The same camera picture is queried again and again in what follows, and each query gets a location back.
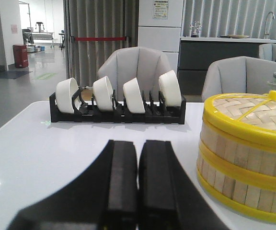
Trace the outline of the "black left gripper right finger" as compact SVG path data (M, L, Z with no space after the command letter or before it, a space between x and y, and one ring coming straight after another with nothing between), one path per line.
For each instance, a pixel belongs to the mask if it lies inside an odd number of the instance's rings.
M140 230L228 229L187 176L169 141L146 141L138 171Z

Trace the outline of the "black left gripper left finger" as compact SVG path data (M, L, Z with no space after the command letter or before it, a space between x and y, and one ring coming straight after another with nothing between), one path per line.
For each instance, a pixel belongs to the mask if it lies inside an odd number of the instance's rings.
M134 230L137 155L128 141L109 140L71 183L18 212L10 230Z

